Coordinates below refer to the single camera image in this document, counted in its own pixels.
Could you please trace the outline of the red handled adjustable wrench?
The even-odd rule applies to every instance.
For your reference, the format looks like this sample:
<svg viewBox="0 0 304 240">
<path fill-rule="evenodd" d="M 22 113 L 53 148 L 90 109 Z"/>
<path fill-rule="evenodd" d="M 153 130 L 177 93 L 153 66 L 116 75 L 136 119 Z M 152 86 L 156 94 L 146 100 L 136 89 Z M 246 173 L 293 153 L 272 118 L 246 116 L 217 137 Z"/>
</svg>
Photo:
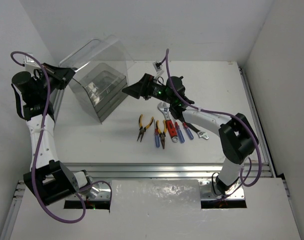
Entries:
<svg viewBox="0 0 304 240">
<path fill-rule="evenodd" d="M 171 137 L 172 142 L 177 143 L 178 142 L 178 135 L 176 132 L 176 129 L 174 127 L 174 124 L 170 118 L 170 111 L 167 107 L 167 104 L 165 102 L 160 102 L 157 106 L 158 110 L 163 114 L 166 122 L 167 131 L 169 132 L 169 135 Z"/>
</svg>

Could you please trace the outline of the black handled adjustable wrench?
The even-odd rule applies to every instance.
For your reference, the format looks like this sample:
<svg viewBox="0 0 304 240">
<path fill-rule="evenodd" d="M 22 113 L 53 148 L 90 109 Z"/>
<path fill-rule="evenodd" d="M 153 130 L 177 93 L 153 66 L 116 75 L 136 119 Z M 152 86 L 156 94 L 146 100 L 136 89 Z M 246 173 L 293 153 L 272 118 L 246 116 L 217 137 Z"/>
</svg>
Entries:
<svg viewBox="0 0 304 240">
<path fill-rule="evenodd" d="M 193 130 L 200 139 L 205 139 L 205 140 L 208 140 L 209 139 L 209 136 L 208 134 L 205 132 L 205 131 L 201 131 L 199 130 L 198 128 L 196 128 L 195 126 L 193 126 L 192 124 L 188 124 L 189 128 L 191 130 Z"/>
</svg>

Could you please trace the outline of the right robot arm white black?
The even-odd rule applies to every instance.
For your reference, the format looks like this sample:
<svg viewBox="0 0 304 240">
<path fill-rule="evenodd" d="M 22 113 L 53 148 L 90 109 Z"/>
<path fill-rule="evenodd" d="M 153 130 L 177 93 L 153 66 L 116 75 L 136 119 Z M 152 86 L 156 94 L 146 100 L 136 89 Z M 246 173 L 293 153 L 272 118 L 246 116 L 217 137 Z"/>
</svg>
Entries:
<svg viewBox="0 0 304 240">
<path fill-rule="evenodd" d="M 244 160 L 258 147 L 258 138 L 243 114 L 223 118 L 221 113 L 207 113 L 192 107 L 194 101 L 185 96 L 181 77 L 170 77 L 162 84 L 146 73 L 137 83 L 123 88 L 122 92 L 136 99 L 156 98 L 160 101 L 158 110 L 164 116 L 165 130 L 156 127 L 155 132 L 162 144 L 165 143 L 165 134 L 169 134 L 173 142 L 180 138 L 173 119 L 186 125 L 200 126 L 220 138 L 225 160 L 216 177 L 215 189 L 221 195 L 225 195 L 237 182 Z"/>
</svg>

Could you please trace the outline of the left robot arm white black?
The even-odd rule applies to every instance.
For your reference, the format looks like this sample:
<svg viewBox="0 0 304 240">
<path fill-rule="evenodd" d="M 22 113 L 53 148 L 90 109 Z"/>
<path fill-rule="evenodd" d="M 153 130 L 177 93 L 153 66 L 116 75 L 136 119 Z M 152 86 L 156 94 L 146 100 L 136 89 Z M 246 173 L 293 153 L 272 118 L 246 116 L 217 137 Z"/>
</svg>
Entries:
<svg viewBox="0 0 304 240">
<path fill-rule="evenodd" d="M 43 63 L 47 75 L 35 62 L 25 63 L 25 70 L 15 74 L 11 80 L 18 116 L 26 121 L 29 129 L 32 162 L 35 167 L 23 176 L 25 185 L 33 191 L 36 184 L 37 195 L 45 205 L 50 205 L 89 185 L 84 170 L 70 171 L 59 161 L 54 143 L 54 109 L 47 103 L 47 94 L 67 87 L 75 72 L 71 68 L 61 68 Z"/>
</svg>

